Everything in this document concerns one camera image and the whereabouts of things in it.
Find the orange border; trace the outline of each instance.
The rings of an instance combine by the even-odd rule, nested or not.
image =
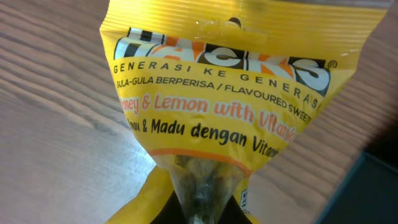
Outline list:
[[[228,164],[233,164],[238,166],[243,170],[243,172],[247,175],[251,175],[251,170],[247,168],[245,165],[243,165],[241,162],[232,159],[228,156],[222,156],[219,154],[215,153],[209,153],[209,152],[201,152],[201,151],[195,151],[195,150],[190,150],[190,149],[177,149],[177,148],[163,148],[163,149],[153,149],[149,150],[148,154],[151,156],[159,156],[159,155],[184,155],[184,156],[193,156],[193,157],[201,157],[205,159],[213,159],[217,160],[220,162],[225,162]]]

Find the registered trademark symbol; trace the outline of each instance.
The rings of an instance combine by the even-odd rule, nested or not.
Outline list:
[[[328,63],[328,67],[329,67],[329,68],[336,68],[336,67],[337,67],[337,62],[336,62],[336,60],[331,60],[331,61]]]

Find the snack wrapper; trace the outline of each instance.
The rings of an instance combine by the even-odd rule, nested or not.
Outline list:
[[[219,223],[231,200],[258,223],[249,176],[349,80],[391,3],[330,2],[111,0],[106,58],[157,167],[108,223],[156,223],[174,194],[182,223]]]

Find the yellow packet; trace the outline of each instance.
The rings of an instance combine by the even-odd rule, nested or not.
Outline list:
[[[304,2],[110,1],[101,36],[121,106],[167,170],[155,168],[108,223],[151,223],[174,190],[187,222],[206,217],[211,201],[217,223],[233,194],[257,223],[246,211],[248,177],[349,80],[390,3]],[[209,187],[216,181],[223,193]]]

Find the wooden table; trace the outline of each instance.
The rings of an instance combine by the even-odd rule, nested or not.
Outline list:
[[[103,223],[154,163],[124,119],[99,34],[108,0],[0,0],[0,223]],[[317,219],[396,115],[398,4],[331,105],[251,179],[264,223]]]

